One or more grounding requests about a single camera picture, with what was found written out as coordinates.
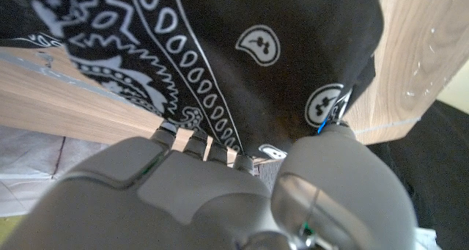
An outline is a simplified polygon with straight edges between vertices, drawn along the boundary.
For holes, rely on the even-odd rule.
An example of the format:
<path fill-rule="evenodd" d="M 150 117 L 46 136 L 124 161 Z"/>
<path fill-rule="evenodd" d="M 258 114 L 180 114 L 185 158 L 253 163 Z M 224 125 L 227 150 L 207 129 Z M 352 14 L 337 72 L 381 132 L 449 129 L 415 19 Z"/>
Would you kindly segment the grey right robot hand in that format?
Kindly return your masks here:
<path fill-rule="evenodd" d="M 268 188 L 244 155 L 161 126 L 72 168 L 3 249 L 413 249 L 416 215 L 392 170 L 343 125 L 298 139 Z"/>

